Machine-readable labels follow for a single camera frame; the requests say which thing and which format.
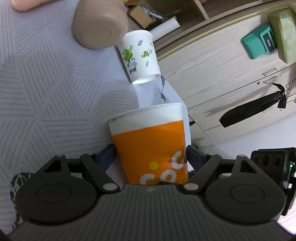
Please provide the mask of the wooden open shelf unit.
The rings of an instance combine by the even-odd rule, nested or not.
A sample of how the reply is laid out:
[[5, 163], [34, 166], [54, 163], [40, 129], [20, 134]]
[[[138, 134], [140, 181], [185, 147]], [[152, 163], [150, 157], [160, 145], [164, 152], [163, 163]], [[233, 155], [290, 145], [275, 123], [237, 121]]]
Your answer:
[[[190, 43], [198, 35], [224, 28], [256, 15], [286, 9], [293, 1], [125, 1], [126, 11], [139, 5], [153, 20], [144, 30], [150, 31], [175, 17], [181, 25], [178, 29], [154, 42], [158, 56], [170, 54]], [[129, 16], [129, 30], [143, 29]]]

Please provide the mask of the light wood wardrobe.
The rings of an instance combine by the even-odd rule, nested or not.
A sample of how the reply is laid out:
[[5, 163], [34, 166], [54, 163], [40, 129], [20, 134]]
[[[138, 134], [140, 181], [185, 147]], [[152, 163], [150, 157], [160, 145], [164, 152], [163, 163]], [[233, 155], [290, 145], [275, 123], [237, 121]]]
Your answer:
[[241, 39], [267, 23], [277, 11], [288, 9], [292, 1], [278, 1], [257, 7], [198, 30], [158, 51], [162, 75], [184, 101], [191, 121], [194, 144], [202, 147], [274, 123], [293, 113], [270, 108], [228, 128], [221, 116], [232, 108], [276, 91], [276, 84], [293, 87], [295, 62], [285, 63], [277, 53], [250, 59]]

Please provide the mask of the beige plastic cup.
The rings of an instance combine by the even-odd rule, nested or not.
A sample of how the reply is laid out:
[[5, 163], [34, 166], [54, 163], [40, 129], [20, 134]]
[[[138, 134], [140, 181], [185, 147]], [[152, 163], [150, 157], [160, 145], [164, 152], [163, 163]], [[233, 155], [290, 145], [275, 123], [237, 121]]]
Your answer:
[[117, 45], [128, 30], [124, 1], [79, 1], [73, 21], [75, 40], [89, 49], [105, 49]]

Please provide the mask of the teal phone pouch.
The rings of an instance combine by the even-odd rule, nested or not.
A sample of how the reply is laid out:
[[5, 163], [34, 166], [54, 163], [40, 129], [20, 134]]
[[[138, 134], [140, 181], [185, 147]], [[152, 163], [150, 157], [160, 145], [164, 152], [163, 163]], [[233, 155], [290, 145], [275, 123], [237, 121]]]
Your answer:
[[241, 39], [241, 43], [250, 59], [276, 51], [277, 45], [270, 24], [259, 26]]

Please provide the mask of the green box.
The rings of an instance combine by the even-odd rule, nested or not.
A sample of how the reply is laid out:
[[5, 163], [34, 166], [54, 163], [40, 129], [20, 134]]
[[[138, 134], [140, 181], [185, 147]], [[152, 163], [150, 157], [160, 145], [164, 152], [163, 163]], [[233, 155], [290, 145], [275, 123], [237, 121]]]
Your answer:
[[287, 64], [295, 61], [295, 11], [288, 8], [269, 16], [279, 58]]

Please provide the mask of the small cardboard box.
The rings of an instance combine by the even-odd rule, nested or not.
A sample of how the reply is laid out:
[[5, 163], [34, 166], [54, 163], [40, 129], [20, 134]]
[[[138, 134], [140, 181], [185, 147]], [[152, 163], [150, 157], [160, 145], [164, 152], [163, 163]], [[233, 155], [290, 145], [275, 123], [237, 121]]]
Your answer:
[[127, 15], [141, 28], [145, 29], [153, 23], [152, 18], [139, 6], [131, 8]]

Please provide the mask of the light grey patterned tablecloth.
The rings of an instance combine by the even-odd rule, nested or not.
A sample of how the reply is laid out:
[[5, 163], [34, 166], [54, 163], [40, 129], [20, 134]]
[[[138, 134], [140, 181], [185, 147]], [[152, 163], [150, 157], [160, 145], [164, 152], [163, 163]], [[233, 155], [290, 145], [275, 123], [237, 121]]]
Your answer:
[[71, 25], [77, 1], [15, 11], [1, 1], [1, 230], [17, 212], [11, 181], [53, 156], [76, 158], [111, 143], [106, 120], [181, 98], [159, 78], [131, 84], [114, 47], [78, 44]]

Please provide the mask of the black ribbon bow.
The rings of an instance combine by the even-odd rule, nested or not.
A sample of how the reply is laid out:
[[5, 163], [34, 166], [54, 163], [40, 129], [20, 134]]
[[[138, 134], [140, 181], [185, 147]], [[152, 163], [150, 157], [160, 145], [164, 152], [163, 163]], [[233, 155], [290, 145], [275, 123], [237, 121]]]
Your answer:
[[277, 103], [279, 109], [285, 109], [287, 105], [287, 96], [285, 94], [285, 88], [281, 84], [274, 83], [274, 86], [278, 88], [278, 91], [260, 97], [248, 103], [237, 106], [225, 114], [219, 119], [221, 125], [226, 128], [246, 120], [258, 113], [261, 113]]

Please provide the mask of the white floral paper cup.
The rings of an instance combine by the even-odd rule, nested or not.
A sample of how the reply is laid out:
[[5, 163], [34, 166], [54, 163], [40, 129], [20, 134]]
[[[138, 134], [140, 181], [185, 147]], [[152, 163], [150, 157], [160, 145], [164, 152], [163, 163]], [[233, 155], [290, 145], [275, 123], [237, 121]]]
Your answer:
[[118, 49], [132, 84], [143, 84], [160, 77], [152, 34], [146, 30], [128, 32]]

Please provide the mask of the pink plastic cup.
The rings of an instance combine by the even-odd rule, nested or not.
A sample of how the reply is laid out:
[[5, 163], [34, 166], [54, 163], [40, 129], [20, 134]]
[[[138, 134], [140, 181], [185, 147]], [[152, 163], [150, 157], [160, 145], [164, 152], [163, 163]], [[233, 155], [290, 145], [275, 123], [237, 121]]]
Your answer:
[[28, 11], [50, 2], [53, 0], [11, 0], [11, 6], [16, 11]]

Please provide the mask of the white paper towel roll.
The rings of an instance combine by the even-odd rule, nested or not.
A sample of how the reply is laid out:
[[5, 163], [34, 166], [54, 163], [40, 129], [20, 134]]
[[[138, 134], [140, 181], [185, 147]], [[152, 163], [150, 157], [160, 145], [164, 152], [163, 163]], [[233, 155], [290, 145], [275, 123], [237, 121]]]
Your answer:
[[152, 41], [155, 42], [161, 39], [165, 35], [178, 29], [180, 26], [181, 25], [175, 17], [170, 18], [169, 20], [161, 23], [160, 25], [156, 26], [155, 28], [149, 31], [152, 34]]

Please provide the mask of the orange paper cup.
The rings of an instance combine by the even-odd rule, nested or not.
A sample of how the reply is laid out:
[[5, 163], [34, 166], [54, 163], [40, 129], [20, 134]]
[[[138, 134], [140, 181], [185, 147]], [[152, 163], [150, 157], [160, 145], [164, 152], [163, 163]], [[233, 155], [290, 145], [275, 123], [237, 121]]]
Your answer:
[[188, 181], [181, 103], [127, 111], [108, 120], [113, 143], [129, 184]]

